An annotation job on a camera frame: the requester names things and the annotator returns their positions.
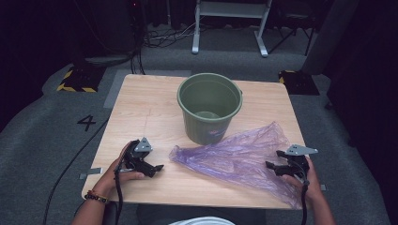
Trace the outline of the black folding chair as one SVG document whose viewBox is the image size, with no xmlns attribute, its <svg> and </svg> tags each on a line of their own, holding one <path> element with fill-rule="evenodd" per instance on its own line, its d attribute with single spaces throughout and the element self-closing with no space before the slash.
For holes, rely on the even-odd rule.
<svg viewBox="0 0 398 225">
<path fill-rule="evenodd" d="M 290 32 L 283 36 L 282 39 L 275 44 L 271 50 L 272 53 L 281 46 L 290 36 L 297 33 L 301 29 L 308 39 L 304 55 L 307 56 L 314 36 L 316 26 L 316 15 L 312 7 L 305 1 L 301 0 L 278 0 L 274 5 L 276 13 L 275 26 L 278 31 L 283 27 L 289 28 Z"/>
</svg>

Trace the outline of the person's white shirt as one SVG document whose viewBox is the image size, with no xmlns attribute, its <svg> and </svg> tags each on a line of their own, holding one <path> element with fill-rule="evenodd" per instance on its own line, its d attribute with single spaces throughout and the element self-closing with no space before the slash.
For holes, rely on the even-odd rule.
<svg viewBox="0 0 398 225">
<path fill-rule="evenodd" d="M 180 220 L 170 225 L 236 225 L 235 223 L 220 217 L 195 217 Z"/>
</svg>

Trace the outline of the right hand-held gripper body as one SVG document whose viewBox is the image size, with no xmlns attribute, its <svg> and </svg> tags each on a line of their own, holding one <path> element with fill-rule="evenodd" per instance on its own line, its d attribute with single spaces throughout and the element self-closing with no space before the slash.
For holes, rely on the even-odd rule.
<svg viewBox="0 0 398 225">
<path fill-rule="evenodd" d="M 285 152 L 284 157 L 287 159 L 289 172 L 288 175 L 305 179 L 309 171 L 309 164 L 306 159 L 307 155 L 317 154 L 318 150 L 298 144 L 292 144 Z"/>
</svg>

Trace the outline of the purple plastic bag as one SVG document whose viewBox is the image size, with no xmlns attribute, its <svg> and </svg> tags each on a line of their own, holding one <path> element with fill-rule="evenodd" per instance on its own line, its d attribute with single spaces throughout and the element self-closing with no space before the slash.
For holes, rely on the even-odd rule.
<svg viewBox="0 0 398 225">
<path fill-rule="evenodd" d="M 276 122 L 231 135 L 221 142 L 193 148 L 175 146 L 169 158 L 186 168 L 225 182 L 266 191 L 293 209 L 301 200 L 295 187 L 266 166 L 284 165 L 278 150 L 291 146 Z"/>
</svg>

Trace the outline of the person's right hand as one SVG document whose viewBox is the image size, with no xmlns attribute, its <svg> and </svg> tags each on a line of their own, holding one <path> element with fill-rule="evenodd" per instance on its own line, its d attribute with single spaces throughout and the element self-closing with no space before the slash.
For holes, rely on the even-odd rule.
<svg viewBox="0 0 398 225">
<path fill-rule="evenodd" d="M 318 181 L 317 174 L 314 169 L 313 162 L 309 157 L 306 158 L 309 164 L 309 171 L 307 172 L 307 180 L 309 181 L 308 189 L 306 191 L 306 202 L 313 203 L 315 200 L 320 199 L 323 194 Z M 290 175 L 283 175 L 283 180 L 288 184 L 293 185 L 298 191 L 302 191 L 304 184 L 301 183 L 297 178 Z"/>
</svg>

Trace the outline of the grey pillar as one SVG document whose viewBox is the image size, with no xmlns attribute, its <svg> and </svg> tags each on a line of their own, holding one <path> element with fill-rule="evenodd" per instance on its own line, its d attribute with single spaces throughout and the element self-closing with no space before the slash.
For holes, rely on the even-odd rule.
<svg viewBox="0 0 398 225">
<path fill-rule="evenodd" d="M 360 0 L 335 0 L 324 20 L 320 32 L 311 48 L 301 71 L 308 75 L 319 75 L 332 57 L 345 29 L 353 17 Z"/>
</svg>

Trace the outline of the green plastic bucket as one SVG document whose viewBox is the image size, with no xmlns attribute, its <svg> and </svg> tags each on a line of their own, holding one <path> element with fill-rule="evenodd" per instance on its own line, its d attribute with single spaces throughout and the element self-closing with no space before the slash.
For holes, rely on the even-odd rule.
<svg viewBox="0 0 398 225">
<path fill-rule="evenodd" d="M 201 145 L 219 142 L 243 103 L 240 88 L 215 73 L 190 76 L 180 84 L 176 97 L 187 136 Z"/>
</svg>

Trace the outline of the black stand pole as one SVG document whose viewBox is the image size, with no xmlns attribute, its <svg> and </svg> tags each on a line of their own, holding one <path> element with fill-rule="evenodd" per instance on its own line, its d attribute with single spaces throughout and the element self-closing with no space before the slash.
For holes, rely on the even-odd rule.
<svg viewBox="0 0 398 225">
<path fill-rule="evenodd" d="M 127 0 L 133 47 L 130 54 L 130 69 L 133 74 L 145 75 L 142 49 L 145 45 L 145 14 L 142 0 Z"/>
</svg>

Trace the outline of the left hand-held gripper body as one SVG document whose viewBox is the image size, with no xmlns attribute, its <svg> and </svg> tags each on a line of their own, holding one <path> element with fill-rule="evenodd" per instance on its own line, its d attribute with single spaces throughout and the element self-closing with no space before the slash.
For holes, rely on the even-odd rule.
<svg viewBox="0 0 398 225">
<path fill-rule="evenodd" d="M 141 140 L 131 141 L 125 150 L 122 159 L 121 172 L 136 171 L 139 173 L 152 173 L 153 166 L 145 162 L 145 157 L 153 150 L 146 137 Z"/>
</svg>

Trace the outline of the black yellow striped base plate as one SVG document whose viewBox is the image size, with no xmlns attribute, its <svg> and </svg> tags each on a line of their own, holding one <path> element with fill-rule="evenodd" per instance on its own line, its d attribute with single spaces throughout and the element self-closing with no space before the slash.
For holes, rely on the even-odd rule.
<svg viewBox="0 0 398 225">
<path fill-rule="evenodd" d="M 105 67 L 71 67 L 58 85 L 57 91 L 96 93 L 105 70 Z"/>
<path fill-rule="evenodd" d="M 282 70 L 279 72 L 278 77 L 279 82 L 285 86 L 289 95 L 319 95 L 312 76 L 300 70 Z"/>
</svg>

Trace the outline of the person's left hand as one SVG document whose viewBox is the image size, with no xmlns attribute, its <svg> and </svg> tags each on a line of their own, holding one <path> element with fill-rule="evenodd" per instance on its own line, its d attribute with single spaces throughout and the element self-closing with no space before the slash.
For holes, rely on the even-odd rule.
<svg viewBox="0 0 398 225">
<path fill-rule="evenodd" d="M 104 175 L 99 179 L 95 186 L 92 187 L 92 191 L 101 197 L 108 198 L 112 191 L 116 187 L 115 182 L 115 169 L 118 166 L 118 163 L 123 158 L 123 155 L 127 149 L 128 145 L 126 144 L 120 152 L 119 157 L 109 166 L 108 170 L 104 173 Z M 130 180 L 143 179 L 145 175 L 141 172 L 121 172 L 119 174 L 119 182 L 125 183 Z"/>
</svg>

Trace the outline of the white metal stand frame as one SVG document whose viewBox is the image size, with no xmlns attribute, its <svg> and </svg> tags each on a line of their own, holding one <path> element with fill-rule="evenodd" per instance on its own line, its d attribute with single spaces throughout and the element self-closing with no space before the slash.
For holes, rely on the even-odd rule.
<svg viewBox="0 0 398 225">
<path fill-rule="evenodd" d="M 246 18 L 260 19 L 260 26 L 254 31 L 254 37 L 260 54 L 268 57 L 268 50 L 263 41 L 263 32 L 265 30 L 268 14 L 271 9 L 273 0 L 265 0 L 261 4 L 247 3 L 231 3 L 231 2 L 209 2 L 206 0 L 196 0 L 194 13 L 195 27 L 193 33 L 191 52 L 199 53 L 200 44 L 200 20 L 202 17 L 229 17 L 229 18 Z"/>
</svg>

